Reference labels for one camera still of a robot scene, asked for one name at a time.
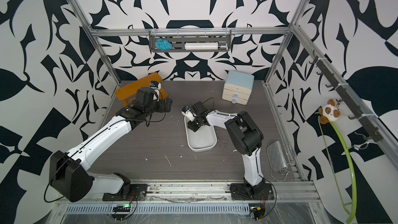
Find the white plastic storage tray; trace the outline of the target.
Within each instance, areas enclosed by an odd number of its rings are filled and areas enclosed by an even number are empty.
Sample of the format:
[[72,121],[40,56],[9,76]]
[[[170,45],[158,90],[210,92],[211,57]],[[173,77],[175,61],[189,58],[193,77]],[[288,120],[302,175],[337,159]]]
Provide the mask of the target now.
[[202,126],[193,132],[188,128],[189,119],[184,117],[187,143],[193,152],[203,152],[213,149],[217,144],[217,136],[213,126]]

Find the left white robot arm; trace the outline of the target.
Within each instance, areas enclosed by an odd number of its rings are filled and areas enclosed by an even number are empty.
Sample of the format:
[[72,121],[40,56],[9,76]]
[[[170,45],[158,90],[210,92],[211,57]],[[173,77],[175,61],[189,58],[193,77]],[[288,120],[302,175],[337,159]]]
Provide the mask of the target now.
[[132,196],[131,181],[120,173],[90,173],[94,162],[115,142],[141,123],[152,123],[154,113],[169,113],[172,99],[157,88],[142,87],[135,99],[92,136],[67,152],[57,151],[50,158],[48,187],[54,188],[70,202],[86,195],[104,194],[113,200]]

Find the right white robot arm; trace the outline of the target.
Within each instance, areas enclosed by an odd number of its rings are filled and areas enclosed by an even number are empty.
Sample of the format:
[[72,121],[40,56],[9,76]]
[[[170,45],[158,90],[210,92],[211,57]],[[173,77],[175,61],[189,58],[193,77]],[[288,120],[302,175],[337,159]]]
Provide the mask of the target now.
[[260,153],[264,135],[246,111],[230,114],[208,110],[199,101],[191,107],[183,107],[182,114],[189,119],[187,127],[193,132],[204,126],[227,130],[235,149],[242,155],[244,164],[243,183],[230,186],[233,197],[258,200],[271,190],[270,183],[266,182],[261,170]]

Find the blue cream drawer box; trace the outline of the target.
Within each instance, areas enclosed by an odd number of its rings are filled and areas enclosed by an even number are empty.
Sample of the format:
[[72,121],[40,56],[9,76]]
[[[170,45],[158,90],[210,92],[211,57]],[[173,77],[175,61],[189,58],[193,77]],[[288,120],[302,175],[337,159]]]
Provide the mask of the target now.
[[222,99],[233,104],[247,105],[255,77],[237,71],[228,71],[224,82]]

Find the orange two-tier shelf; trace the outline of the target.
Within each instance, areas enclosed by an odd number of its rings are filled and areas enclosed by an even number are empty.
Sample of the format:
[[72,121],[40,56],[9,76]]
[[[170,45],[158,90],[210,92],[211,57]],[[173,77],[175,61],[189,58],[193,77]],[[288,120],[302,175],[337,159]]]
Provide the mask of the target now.
[[[116,90],[115,95],[119,101],[123,102],[123,106],[126,107],[135,102],[135,97],[138,89],[142,87],[150,88],[151,81],[157,81],[161,83],[162,78],[158,73],[152,73],[133,83],[128,84],[127,86],[124,86]],[[169,94],[165,91],[162,85],[161,85],[161,90],[159,91],[160,91],[160,99],[164,99],[169,96]]]

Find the teal scrubber ball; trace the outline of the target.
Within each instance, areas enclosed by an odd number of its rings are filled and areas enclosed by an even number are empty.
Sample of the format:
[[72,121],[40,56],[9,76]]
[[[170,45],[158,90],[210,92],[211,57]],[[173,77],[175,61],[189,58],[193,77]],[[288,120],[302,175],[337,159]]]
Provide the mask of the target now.
[[157,39],[155,41],[155,47],[157,50],[165,51],[165,50],[171,50],[173,46],[168,40]]

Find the white roll in rack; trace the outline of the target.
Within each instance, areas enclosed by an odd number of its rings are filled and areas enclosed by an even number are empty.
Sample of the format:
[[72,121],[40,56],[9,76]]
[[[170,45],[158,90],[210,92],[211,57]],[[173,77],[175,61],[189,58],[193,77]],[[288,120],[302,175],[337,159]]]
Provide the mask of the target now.
[[213,43],[185,43],[184,44],[185,50],[228,50],[227,45],[220,45],[218,42]]

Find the silver quilted pouch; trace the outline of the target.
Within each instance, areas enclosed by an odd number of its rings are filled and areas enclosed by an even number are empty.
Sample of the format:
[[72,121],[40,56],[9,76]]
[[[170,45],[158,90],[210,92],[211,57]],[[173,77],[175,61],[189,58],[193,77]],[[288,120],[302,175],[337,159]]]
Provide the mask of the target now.
[[267,147],[267,156],[272,171],[282,171],[288,168],[280,141],[275,141]]

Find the left controller board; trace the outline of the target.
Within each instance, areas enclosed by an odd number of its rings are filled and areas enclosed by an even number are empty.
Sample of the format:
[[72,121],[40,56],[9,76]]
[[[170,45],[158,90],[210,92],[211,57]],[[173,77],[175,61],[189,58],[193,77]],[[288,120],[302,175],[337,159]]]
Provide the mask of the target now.
[[130,213],[131,209],[132,207],[130,204],[118,204],[113,207],[112,213]]

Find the controller board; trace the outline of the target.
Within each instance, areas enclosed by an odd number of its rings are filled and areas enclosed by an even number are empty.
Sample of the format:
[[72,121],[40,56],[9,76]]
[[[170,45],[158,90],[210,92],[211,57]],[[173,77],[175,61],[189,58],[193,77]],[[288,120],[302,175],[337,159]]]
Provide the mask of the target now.
[[249,217],[256,221],[262,219],[265,216],[265,206],[252,206],[249,211]]
[[112,213],[130,213],[131,209],[132,207],[130,204],[118,204],[113,207]]

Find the right controller board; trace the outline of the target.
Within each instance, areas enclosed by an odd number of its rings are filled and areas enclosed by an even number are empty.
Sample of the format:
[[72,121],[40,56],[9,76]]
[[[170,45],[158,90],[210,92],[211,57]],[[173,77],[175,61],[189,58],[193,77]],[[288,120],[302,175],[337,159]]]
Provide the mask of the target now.
[[249,217],[256,221],[262,219],[265,216],[265,206],[252,206],[249,211]]

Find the plush panda toy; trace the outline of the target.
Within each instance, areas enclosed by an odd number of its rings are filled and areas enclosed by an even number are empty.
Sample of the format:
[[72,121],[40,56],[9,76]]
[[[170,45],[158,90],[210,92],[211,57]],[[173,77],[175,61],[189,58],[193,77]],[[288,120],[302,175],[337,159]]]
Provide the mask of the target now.
[[327,104],[318,109],[320,115],[319,122],[321,124],[335,122],[340,118],[341,112],[337,106],[337,103],[330,99]]

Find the grey wall rack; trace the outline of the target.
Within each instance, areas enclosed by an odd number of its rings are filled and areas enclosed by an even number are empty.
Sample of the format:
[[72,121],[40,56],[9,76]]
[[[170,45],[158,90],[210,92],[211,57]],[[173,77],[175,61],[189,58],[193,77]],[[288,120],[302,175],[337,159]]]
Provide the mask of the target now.
[[[155,41],[157,39],[168,40],[172,44],[171,50],[157,50]],[[185,43],[213,43],[218,42],[220,45],[227,45],[228,50],[185,50]],[[149,48],[153,52],[224,52],[231,49],[232,34],[230,31],[182,31],[177,29],[175,32],[161,34],[159,32],[152,32],[149,35]]]

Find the black hook rail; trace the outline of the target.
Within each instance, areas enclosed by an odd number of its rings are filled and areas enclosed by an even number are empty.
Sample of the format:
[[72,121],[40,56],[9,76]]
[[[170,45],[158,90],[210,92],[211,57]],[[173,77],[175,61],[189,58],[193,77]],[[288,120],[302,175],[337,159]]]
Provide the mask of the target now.
[[342,78],[329,62],[328,58],[318,56],[315,50],[312,51],[312,57],[314,59],[313,64],[317,65],[320,69],[319,75],[324,76],[329,82],[326,87],[334,89],[352,112],[352,115],[348,118],[360,122],[368,133],[369,138],[374,142],[382,141],[383,136],[381,130],[372,119],[375,115],[367,109],[349,83]]

